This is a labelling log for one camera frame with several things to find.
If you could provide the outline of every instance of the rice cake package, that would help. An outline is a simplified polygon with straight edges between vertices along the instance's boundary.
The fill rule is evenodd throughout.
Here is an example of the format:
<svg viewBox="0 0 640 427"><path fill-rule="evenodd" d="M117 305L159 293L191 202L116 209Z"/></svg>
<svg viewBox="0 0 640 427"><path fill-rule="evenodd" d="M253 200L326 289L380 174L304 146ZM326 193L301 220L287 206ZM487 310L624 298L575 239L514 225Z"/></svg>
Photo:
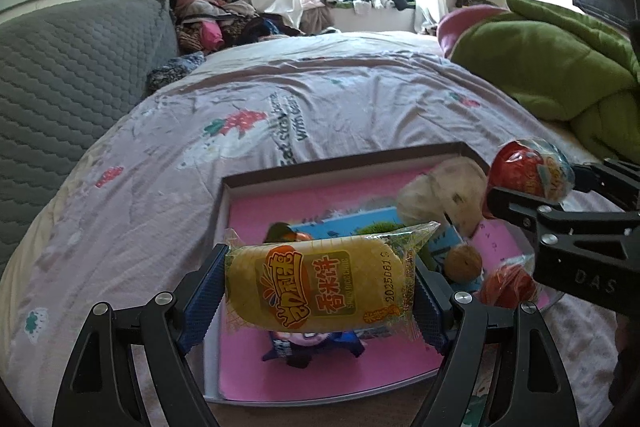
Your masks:
<svg viewBox="0 0 640 427"><path fill-rule="evenodd" d="M233 248L225 259L230 324L332 333L411 323L415 255L438 223L391 233Z"/></svg>

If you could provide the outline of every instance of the gray quilted blanket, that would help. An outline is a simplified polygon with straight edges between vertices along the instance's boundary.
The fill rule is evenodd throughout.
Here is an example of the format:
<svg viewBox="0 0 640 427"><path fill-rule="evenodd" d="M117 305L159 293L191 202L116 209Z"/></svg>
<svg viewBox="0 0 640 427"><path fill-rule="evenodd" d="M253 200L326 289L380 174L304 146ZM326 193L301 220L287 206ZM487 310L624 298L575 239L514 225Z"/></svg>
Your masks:
<svg viewBox="0 0 640 427"><path fill-rule="evenodd" d="M168 0L82 0L0 25L0 275L147 73L177 55Z"/></svg>

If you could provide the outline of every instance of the red strawberry print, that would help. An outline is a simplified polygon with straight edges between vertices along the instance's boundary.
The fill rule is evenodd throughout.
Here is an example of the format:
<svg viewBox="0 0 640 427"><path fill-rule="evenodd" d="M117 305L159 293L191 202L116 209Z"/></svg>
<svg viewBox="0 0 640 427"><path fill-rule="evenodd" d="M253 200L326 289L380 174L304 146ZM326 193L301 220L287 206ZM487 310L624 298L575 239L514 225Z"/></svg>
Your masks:
<svg viewBox="0 0 640 427"><path fill-rule="evenodd" d="M124 171L124 167L108 168L105 172L102 173L102 176L100 176L100 179L96 182L95 186L98 188L102 187L103 185L120 176L122 174L122 171Z"/></svg>
<svg viewBox="0 0 640 427"><path fill-rule="evenodd" d="M230 130L234 127L238 127L240 136L242 137L246 131L254 128L254 124L256 122L266 119L267 114L264 112L243 109L226 117L225 124L222 126L219 133L226 136Z"/></svg>

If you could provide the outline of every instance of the snack package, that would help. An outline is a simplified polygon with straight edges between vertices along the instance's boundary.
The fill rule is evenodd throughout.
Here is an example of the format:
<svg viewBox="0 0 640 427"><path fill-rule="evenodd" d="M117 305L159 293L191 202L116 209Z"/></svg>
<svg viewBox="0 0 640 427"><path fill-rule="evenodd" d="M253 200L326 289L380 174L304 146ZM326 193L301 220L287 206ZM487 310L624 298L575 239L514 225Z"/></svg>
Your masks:
<svg viewBox="0 0 640 427"><path fill-rule="evenodd" d="M537 302L542 287L530 275L534 256L521 255L506 260L488 277L478 292L478 299L486 305L515 309L520 302Z"/></svg>
<svg viewBox="0 0 640 427"><path fill-rule="evenodd" d="M438 223L391 233L233 248L225 259L228 324L332 333L412 320L414 258Z"/></svg>
<svg viewBox="0 0 640 427"><path fill-rule="evenodd" d="M332 349L348 349L354 357L364 353L364 346L354 331L338 333L282 333L270 331L272 349L262 361L287 359L287 365L304 369L314 355Z"/></svg>
<svg viewBox="0 0 640 427"><path fill-rule="evenodd" d="M487 190L510 188L558 202L564 200L575 184L574 170L558 148L546 140L519 139L500 149L489 171ZM491 212L482 205L484 217Z"/></svg>

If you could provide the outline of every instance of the bed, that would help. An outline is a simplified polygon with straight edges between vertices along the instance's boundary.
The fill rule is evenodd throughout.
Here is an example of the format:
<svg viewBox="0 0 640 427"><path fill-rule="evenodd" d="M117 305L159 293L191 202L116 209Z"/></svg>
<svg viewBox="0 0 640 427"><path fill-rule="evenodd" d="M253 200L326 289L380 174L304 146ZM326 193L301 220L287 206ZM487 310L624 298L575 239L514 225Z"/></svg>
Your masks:
<svg viewBox="0 0 640 427"><path fill-rule="evenodd" d="M198 265L217 240L207 230L224 176L453 141L491 162L502 143L527 136L555 142L572 161L595 160L571 133L440 55L435 39L403 32L260 42L212 55L121 118L38 214L0 282L8 303L0 376L28 418L50 425L92 304L141 305ZM568 204L612 209L584 194ZM565 296L546 320L582 425L599 425L610 410L614 314ZM148 368L137 362L151 422L164 425ZM316 409L313 418L213 407L222 425L409 425L426 386L389 394L383 409L369 399Z"/></svg>

